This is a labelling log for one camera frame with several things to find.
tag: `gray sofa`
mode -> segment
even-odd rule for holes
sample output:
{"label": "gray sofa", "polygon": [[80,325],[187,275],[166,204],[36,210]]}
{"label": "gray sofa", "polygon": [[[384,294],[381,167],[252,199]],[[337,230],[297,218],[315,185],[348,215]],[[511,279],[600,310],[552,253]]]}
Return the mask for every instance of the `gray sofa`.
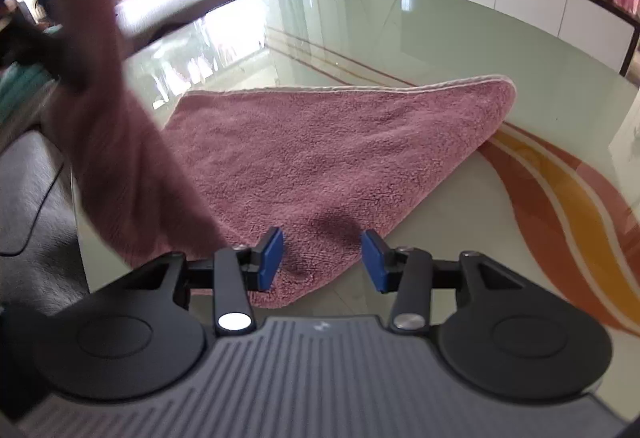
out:
{"label": "gray sofa", "polygon": [[51,315],[88,291],[68,166],[27,131],[0,153],[0,303]]}
{"label": "gray sofa", "polygon": [[126,0],[116,6],[118,26],[133,52],[232,0]]}

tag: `black cable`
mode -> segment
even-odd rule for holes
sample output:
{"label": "black cable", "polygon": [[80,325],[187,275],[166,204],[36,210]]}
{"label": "black cable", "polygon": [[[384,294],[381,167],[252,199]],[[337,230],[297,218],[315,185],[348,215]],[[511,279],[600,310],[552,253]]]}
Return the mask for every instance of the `black cable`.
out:
{"label": "black cable", "polygon": [[29,234],[27,236],[26,241],[24,242],[24,246],[20,250],[18,250],[17,252],[0,252],[0,257],[18,257],[27,248],[27,246],[29,244],[29,241],[31,240],[31,236],[33,235],[33,231],[36,228],[36,223],[38,222],[38,218],[40,217],[40,212],[42,211],[42,208],[44,207],[44,204],[47,201],[47,198],[49,198],[49,195],[50,195],[51,191],[53,190],[53,186],[58,181],[58,178],[60,177],[60,174],[62,174],[62,169],[64,169],[64,168],[65,168],[65,164],[62,164],[60,166],[60,169],[58,169],[58,172],[56,172],[56,176],[53,178],[53,181],[49,185],[49,188],[47,189],[47,192],[45,193],[44,198],[42,198],[42,202],[40,203],[40,206],[38,207],[38,211],[36,212],[36,216],[33,218],[33,223],[31,224],[31,228],[29,229]]}

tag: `glass table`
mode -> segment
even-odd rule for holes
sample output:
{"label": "glass table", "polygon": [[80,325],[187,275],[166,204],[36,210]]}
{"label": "glass table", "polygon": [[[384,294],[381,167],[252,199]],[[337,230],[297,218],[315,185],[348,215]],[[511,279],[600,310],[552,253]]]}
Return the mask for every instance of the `glass table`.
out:
{"label": "glass table", "polygon": [[[388,243],[440,259],[476,249],[588,310],[614,343],[597,393],[625,418],[640,411],[640,94],[606,66],[465,0],[238,0],[132,56],[126,73],[159,125],[194,89],[507,75],[518,88],[507,123]],[[77,210],[95,289],[126,267]],[[392,302],[355,265],[278,312],[384,319]],[[453,309],[452,294],[437,292],[435,321]]]}

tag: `orange swirl pattern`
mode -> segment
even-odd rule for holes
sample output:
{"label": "orange swirl pattern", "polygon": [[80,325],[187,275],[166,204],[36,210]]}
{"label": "orange swirl pattern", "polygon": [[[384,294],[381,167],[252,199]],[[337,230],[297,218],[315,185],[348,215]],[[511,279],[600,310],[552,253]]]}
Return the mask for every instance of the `orange swirl pattern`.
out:
{"label": "orange swirl pattern", "polygon": [[[269,29],[284,37],[270,35],[270,49],[340,84],[356,84],[350,82],[354,76],[379,85],[385,85],[380,79],[415,85]],[[301,51],[287,37],[322,55]],[[640,226],[618,190],[577,157],[507,122],[478,151],[500,176],[527,247],[551,283],[600,322],[640,337]]]}
{"label": "orange swirl pattern", "polygon": [[601,322],[640,336],[640,287],[610,215],[621,198],[602,194],[606,179],[596,170],[590,167],[588,182],[576,171],[580,160],[539,141],[505,125],[479,151],[498,172],[527,246],[556,288]]}

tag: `yellow stripe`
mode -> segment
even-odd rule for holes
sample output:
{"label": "yellow stripe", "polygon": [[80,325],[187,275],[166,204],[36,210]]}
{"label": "yellow stripe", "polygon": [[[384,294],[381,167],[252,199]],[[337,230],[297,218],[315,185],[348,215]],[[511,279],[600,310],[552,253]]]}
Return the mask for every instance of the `yellow stripe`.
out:
{"label": "yellow stripe", "polygon": [[580,183],[530,145],[501,131],[494,137],[516,151],[546,180],[562,205],[574,240],[591,276],[626,317],[640,323],[640,299],[622,274],[600,212]]}
{"label": "yellow stripe", "polygon": [[604,230],[607,234],[607,238],[609,240],[610,247],[613,251],[613,255],[616,258],[616,262],[622,271],[622,275],[625,277],[626,283],[629,285],[631,290],[633,290],[634,295],[640,298],[640,282],[634,275],[633,270],[631,270],[630,263],[627,261],[628,254],[622,250],[620,246],[620,241],[618,239],[618,233],[616,231],[616,227],[614,225],[613,219],[610,215],[610,210],[604,205],[602,198],[599,193],[597,193],[593,187],[584,180],[584,178],[580,175],[580,173],[574,169],[573,166],[569,165],[562,158],[556,155],[553,151],[550,151],[546,147],[540,145],[538,142],[528,137],[522,132],[516,131],[507,125],[502,125],[500,128],[501,131],[504,131],[509,136],[516,138],[516,140],[520,140],[527,145],[531,145],[535,147],[538,152],[544,154],[547,158],[549,158],[552,162],[554,162],[557,166],[559,166],[565,172],[568,172],[571,177],[580,185],[587,195],[590,197],[591,202],[596,206],[597,211],[600,213],[600,219],[604,224]]}

